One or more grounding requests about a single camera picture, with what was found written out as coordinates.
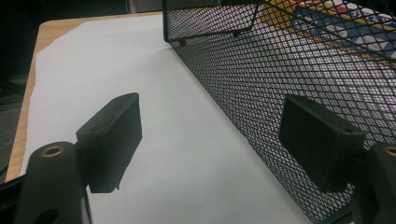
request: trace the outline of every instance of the white paper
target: white paper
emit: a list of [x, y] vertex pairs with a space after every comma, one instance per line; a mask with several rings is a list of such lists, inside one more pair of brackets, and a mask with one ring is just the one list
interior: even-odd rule
[[90, 21], [38, 53], [23, 172], [138, 92], [143, 139], [120, 184], [89, 194], [93, 223], [309, 223], [171, 47], [162, 16]]

